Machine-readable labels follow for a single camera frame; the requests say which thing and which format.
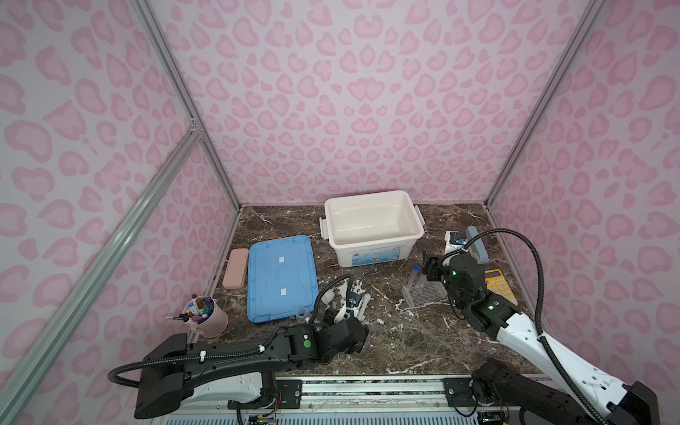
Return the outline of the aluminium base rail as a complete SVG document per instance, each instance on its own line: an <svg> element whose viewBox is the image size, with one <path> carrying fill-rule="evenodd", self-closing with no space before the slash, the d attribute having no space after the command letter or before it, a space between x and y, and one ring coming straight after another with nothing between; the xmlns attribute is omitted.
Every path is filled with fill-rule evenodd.
<svg viewBox="0 0 680 425"><path fill-rule="evenodd" d="M469 375L293 375L294 403L275 424L518 424L520 407L477 406Z"/></svg>

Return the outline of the white plastic storage bin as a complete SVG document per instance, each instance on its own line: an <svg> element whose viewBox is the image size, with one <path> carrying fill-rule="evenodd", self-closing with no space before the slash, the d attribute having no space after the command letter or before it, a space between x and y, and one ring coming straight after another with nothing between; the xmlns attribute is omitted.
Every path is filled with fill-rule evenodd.
<svg viewBox="0 0 680 425"><path fill-rule="evenodd" d="M322 238L343 268L405 260L424 235L423 215L405 191L331 198L324 212Z"/></svg>

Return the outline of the pink pencil case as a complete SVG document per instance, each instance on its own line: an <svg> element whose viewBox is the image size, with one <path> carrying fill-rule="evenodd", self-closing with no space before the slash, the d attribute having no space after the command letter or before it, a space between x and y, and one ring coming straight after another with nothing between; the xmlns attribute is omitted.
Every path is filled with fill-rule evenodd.
<svg viewBox="0 0 680 425"><path fill-rule="evenodd" d="M239 248L231 251L222 278L222 287L225 290L238 290L244 287L247 277L248 258L248 249Z"/></svg>

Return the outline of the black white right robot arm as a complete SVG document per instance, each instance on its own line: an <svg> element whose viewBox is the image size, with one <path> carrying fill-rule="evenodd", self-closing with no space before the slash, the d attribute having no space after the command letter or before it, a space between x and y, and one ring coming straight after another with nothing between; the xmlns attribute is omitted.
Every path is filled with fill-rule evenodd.
<svg viewBox="0 0 680 425"><path fill-rule="evenodd" d="M529 248L537 266L538 295L529 316L486 284L483 238L450 234L450 249L440 257L423 256L423 274L440 283L457 318L475 331L504 345L529 361L555 386L540 384L489 359L471 375L471 398L480 406L516 405L552 424L658 424L660 408L653 390L642 382L625 384L580 357L545 332L542 311L545 276L534 244L521 233L504 229Z"/></svg>

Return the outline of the blue capped test tube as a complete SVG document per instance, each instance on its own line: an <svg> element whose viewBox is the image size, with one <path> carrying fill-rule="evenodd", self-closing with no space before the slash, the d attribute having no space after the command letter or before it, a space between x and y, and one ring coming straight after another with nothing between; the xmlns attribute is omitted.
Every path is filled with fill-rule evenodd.
<svg viewBox="0 0 680 425"><path fill-rule="evenodd" d="M413 270L411 272L411 276L409 277L408 285L406 287L407 292L410 296L413 295L414 286L418 282L420 274L421 274L421 267L419 265L414 265Z"/></svg>

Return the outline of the yellow calculator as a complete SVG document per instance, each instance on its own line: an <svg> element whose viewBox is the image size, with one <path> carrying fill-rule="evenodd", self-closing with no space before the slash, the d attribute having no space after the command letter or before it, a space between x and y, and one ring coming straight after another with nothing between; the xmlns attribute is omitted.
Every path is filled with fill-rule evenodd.
<svg viewBox="0 0 680 425"><path fill-rule="evenodd" d="M487 270L485 272L485 282L487 289L504 297L516 306L518 305L517 298L513 293L504 274L499 269Z"/></svg>

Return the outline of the clear test tube rack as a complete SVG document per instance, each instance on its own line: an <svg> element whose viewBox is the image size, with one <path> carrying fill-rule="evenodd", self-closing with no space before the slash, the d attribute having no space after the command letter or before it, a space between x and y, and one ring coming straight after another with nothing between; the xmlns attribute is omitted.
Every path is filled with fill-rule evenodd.
<svg viewBox="0 0 680 425"><path fill-rule="evenodd" d="M402 288L402 292L410 308L420 308L446 300L446 289L438 282L407 285Z"/></svg>

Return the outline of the pink pen holder cup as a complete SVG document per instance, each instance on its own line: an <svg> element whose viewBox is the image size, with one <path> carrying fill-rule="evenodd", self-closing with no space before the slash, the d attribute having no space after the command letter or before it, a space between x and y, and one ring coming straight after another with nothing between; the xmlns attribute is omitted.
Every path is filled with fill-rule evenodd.
<svg viewBox="0 0 680 425"><path fill-rule="evenodd" d="M230 319L211 296L193 294L182 313L167 316L167 321L183 323L202 338L212 339L220 336L228 327Z"/></svg>

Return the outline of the blue plastic bin lid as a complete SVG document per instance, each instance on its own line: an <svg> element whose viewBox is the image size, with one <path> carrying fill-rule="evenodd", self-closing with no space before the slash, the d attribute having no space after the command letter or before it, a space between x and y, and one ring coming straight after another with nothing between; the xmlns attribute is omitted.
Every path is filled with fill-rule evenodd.
<svg viewBox="0 0 680 425"><path fill-rule="evenodd" d="M247 317L252 323L313 311L319 294L311 240L286 237L254 244L248 258Z"/></svg>

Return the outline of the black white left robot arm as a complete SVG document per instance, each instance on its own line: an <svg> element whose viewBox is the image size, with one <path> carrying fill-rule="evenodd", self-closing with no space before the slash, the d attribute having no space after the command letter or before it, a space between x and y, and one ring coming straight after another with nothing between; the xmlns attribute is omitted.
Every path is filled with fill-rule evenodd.
<svg viewBox="0 0 680 425"><path fill-rule="evenodd" d="M276 398L274 374L310 370L331 363L338 354L363 349L369 328L354 315L340 322L316 320L322 296L342 281L352 283L353 276L345 274L320 291L307 323L279 327L266 339L224 345L190 344L185 334L175 334L143 361L114 368L107 378L137 390L134 418L138 420L175 412L211 382L249 374L262 379L256 399L271 403Z"/></svg>

